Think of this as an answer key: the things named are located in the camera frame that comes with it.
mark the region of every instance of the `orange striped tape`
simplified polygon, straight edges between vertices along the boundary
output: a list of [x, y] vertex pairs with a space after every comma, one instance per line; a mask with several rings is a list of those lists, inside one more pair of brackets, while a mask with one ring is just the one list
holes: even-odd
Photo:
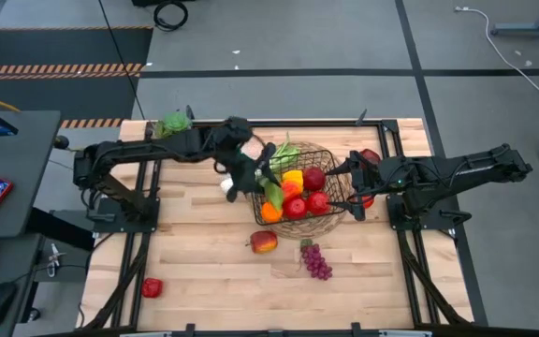
[[[104, 30], [107, 26], [87, 26], [87, 27], [0, 27], [0, 31], [29, 31], [29, 30]], [[111, 29], [153, 29], [149, 25], [134, 25], [134, 26], [111, 26]]]
[[61, 128], [118, 127], [124, 118], [98, 118], [82, 120], [64, 120]]
[[0, 66], [0, 80], [76, 79], [92, 77], [139, 77], [142, 64], [16, 65]]

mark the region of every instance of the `yellow bell pepper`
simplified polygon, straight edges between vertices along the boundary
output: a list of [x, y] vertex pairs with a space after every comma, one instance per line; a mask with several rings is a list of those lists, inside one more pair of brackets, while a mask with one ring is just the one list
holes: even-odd
[[289, 170], [282, 175], [282, 182], [295, 182], [303, 188], [303, 171], [300, 169]]

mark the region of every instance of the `white object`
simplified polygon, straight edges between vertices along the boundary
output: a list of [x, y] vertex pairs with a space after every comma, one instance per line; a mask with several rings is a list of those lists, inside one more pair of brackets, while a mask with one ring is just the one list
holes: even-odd
[[518, 67], [516, 66], [513, 66], [511, 65], [510, 62], [506, 61], [506, 59], [504, 58], [504, 56], [501, 54], [501, 52], [498, 50], [498, 48], [496, 47], [496, 45], [494, 44], [494, 42], [492, 41], [492, 39], [490, 38], [490, 34], [489, 34], [489, 27], [490, 27], [490, 18], [488, 17], [488, 15], [486, 15], [486, 13], [484, 13], [483, 11], [479, 10], [479, 9], [473, 9], [473, 8], [469, 8], [469, 7], [459, 7], [459, 6], [456, 6], [455, 7], [455, 11], [460, 11], [460, 12], [472, 12], [472, 13], [477, 13], [481, 16], [484, 17], [484, 19], [486, 19], [486, 39], [488, 40], [488, 42], [490, 43], [490, 45], [492, 46], [492, 48], [494, 48], [494, 51], [501, 57], [501, 59], [510, 67], [512, 67], [514, 70], [516, 70], [519, 74], [521, 74], [521, 76], [523, 76], [523, 78], [525, 78], [525, 80], [527, 80], [537, 91], [539, 91], [539, 86], [534, 83], [532, 81], [532, 79], [530, 79], [527, 75], [525, 75], [525, 73], [523, 71], [521, 71], [521, 69], [519, 69]]
[[220, 183], [220, 187], [222, 188], [222, 192], [224, 192], [225, 195], [228, 194], [228, 191], [230, 190], [230, 188], [232, 188], [232, 186], [234, 185], [234, 183], [232, 182], [232, 179], [228, 178], [224, 181], [222, 181]]

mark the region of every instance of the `red pepper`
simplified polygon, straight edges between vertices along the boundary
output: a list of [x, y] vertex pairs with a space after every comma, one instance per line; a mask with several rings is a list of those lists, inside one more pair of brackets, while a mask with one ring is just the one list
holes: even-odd
[[162, 280], [154, 279], [147, 277], [145, 282], [142, 284], [142, 289], [140, 293], [143, 297], [148, 299], [154, 299], [161, 294], [161, 289], [164, 287], [164, 282]]

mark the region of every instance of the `white cable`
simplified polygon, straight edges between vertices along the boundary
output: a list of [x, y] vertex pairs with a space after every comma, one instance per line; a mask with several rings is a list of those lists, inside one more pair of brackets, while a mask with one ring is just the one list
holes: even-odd
[[539, 86], [534, 83], [527, 75], [525, 75], [525, 73], [523, 73], [523, 71], [521, 71], [521, 69], [519, 69], [518, 67], [516, 66], [513, 66], [511, 65], [510, 62], [506, 61], [506, 59], [504, 58], [504, 56], [501, 54], [501, 52], [498, 50], [498, 48], [496, 48], [496, 45], [494, 44], [494, 42], [492, 41], [492, 39], [490, 38], [490, 34], [489, 34], [489, 27], [490, 27], [490, 18], [488, 17], [488, 15], [486, 15], [486, 13], [484, 13], [483, 11], [479, 10], [479, 9], [472, 9], [472, 8], [469, 8], [469, 7], [455, 7], [455, 11], [457, 12], [473, 12], [473, 13], [478, 13], [480, 14], [481, 16], [483, 16], [485, 19], [486, 19], [486, 39], [488, 40], [488, 42], [490, 43], [490, 45], [492, 46], [492, 48], [494, 48], [494, 51], [496, 51], [496, 53], [501, 57], [501, 59], [510, 67], [512, 67], [514, 70], [516, 70], [519, 74], [521, 74], [521, 76], [523, 76], [525, 78], [525, 80], [527, 80], [537, 91], [539, 91]]

